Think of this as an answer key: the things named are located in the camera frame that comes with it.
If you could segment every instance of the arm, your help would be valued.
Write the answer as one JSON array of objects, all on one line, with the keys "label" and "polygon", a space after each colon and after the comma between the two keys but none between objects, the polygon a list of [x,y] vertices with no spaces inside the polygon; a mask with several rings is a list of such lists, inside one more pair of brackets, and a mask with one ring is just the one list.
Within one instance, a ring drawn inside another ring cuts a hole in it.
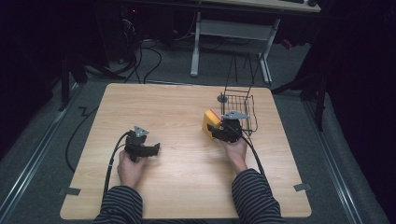
[{"label": "arm", "polygon": [[247,143],[242,138],[235,143],[220,142],[236,172],[232,194],[241,223],[286,223],[265,175],[246,165]]},{"label": "arm", "polygon": [[121,185],[108,191],[93,223],[142,223],[143,200],[134,187],[146,160],[141,158],[139,162],[132,162],[128,153],[120,152],[118,173]]}]

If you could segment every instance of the gray carpet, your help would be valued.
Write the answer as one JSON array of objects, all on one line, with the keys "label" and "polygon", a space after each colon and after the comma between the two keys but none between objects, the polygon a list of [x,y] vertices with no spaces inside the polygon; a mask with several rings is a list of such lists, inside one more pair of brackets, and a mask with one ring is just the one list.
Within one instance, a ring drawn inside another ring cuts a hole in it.
[{"label": "gray carpet", "polygon": [[[233,57],[230,51],[223,49],[219,49],[219,51],[203,49],[200,75],[190,77],[191,46],[177,45],[169,48],[157,45],[153,49],[161,53],[162,61],[160,66],[148,76],[147,83],[166,81],[222,86],[225,83],[230,61]],[[274,83],[272,86],[268,86],[263,83],[262,76],[256,76],[255,85],[272,89],[291,81],[308,49],[309,46],[303,46],[286,50],[282,46],[274,45],[268,56]],[[238,62],[242,62],[245,56],[246,53],[238,52]],[[156,65],[159,59],[160,57],[154,51],[143,50],[142,63],[137,70],[139,78],[136,74],[133,74],[129,82],[142,81],[144,75]],[[257,59],[252,57],[252,63],[253,67],[257,66]],[[240,81],[248,82],[247,77],[243,76]],[[82,109],[80,107],[85,107],[86,113],[93,111],[100,104],[105,87],[110,82],[115,82],[115,80],[90,76],[88,83],[82,87],[75,102],[70,105],[59,131],[53,137],[47,155],[23,193],[8,223],[90,223],[90,221],[62,220],[59,213],[64,202],[64,196],[59,195],[58,192],[60,188],[68,187],[73,177],[65,162],[64,153],[70,136],[85,118],[81,116]],[[18,142],[2,159],[0,163],[1,201],[7,197],[24,165],[38,145],[40,137],[56,117],[57,109],[61,105],[59,86],[54,89],[54,98],[36,114]],[[287,91],[282,95],[276,95],[275,100],[301,178],[304,183],[309,183],[312,187],[307,192],[312,207],[312,215],[307,218],[288,218],[287,221],[289,223],[349,223],[324,160],[316,130],[312,126],[311,118],[306,114],[303,103],[300,102],[295,91]],[[83,123],[71,141],[68,155],[73,167],[78,164],[79,155],[84,147],[93,119],[94,114]],[[345,140],[331,110],[326,110],[324,127],[326,129],[325,133],[332,141],[332,146],[338,150],[336,152],[337,161],[340,161],[340,166],[346,176],[350,177],[347,183],[353,189],[360,190],[357,193],[357,198],[365,197],[358,203],[364,213],[364,221],[367,221],[367,223],[387,223],[386,218],[381,213],[382,210],[375,203],[370,189],[367,188],[367,183],[364,182],[364,176],[359,173],[359,167],[348,167],[351,164],[350,161],[352,161],[352,164],[355,163],[347,152]],[[210,223],[232,223],[231,220],[208,221]]]}]

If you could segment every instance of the desk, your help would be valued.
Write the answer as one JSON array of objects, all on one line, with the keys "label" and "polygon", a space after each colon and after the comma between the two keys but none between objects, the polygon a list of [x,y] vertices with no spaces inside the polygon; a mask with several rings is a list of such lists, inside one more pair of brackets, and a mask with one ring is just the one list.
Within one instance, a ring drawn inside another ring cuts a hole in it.
[{"label": "desk", "polygon": [[[231,195],[235,177],[216,139],[202,131],[208,108],[220,114],[223,87],[110,84],[98,109],[61,210],[64,219],[93,219],[100,210],[106,169],[114,146],[135,125],[149,131],[146,146],[161,143],[136,187],[144,200],[143,218],[237,217]],[[252,88],[258,130],[252,142],[261,158],[283,217],[308,217],[311,208],[301,184],[271,92]],[[119,161],[116,156],[114,167]],[[250,150],[248,167],[258,170]],[[109,187],[120,183],[113,168]]]},{"label": "desk", "polygon": [[[320,12],[320,7],[318,5],[310,7],[305,1],[303,4],[291,3],[279,0],[270,1],[260,1],[260,0],[201,0],[200,4],[203,2],[226,4],[226,5],[236,5],[244,7],[258,7],[258,8],[272,8],[281,10],[293,10],[300,12]],[[272,83],[270,71],[267,64],[267,56],[274,41],[276,31],[280,19],[275,19],[273,24],[257,25],[257,24],[247,24],[240,22],[227,22],[227,21],[212,21],[212,20],[201,20],[201,13],[197,13],[197,21],[195,25],[195,43],[194,50],[192,52],[191,60],[191,76],[198,76],[199,68],[199,40],[200,35],[219,35],[237,38],[246,38],[266,41],[263,49],[259,53],[260,66],[262,68],[262,75],[264,81],[267,84]]]}]

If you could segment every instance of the yellow device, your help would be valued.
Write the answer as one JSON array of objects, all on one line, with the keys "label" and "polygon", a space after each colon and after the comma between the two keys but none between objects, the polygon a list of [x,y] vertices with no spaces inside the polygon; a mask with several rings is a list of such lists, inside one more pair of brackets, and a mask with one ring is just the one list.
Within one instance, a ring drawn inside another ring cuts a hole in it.
[{"label": "yellow device", "polygon": [[207,129],[207,124],[210,124],[215,128],[219,128],[220,123],[221,123],[221,119],[219,118],[219,116],[216,115],[216,113],[213,112],[213,110],[208,109],[204,114],[204,121],[202,122],[202,130],[206,133],[207,136],[213,138],[212,132],[210,132]]}]

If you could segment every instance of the striped sleeve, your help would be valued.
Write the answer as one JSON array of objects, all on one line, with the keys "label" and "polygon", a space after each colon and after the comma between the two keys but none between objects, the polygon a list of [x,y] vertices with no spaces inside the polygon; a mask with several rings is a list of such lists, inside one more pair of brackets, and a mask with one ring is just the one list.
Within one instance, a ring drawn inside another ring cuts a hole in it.
[{"label": "striped sleeve", "polygon": [[286,223],[266,177],[254,169],[248,169],[235,178],[232,194],[241,223]]},{"label": "striped sleeve", "polygon": [[116,186],[105,196],[98,223],[142,223],[143,200],[139,193],[126,186]]}]

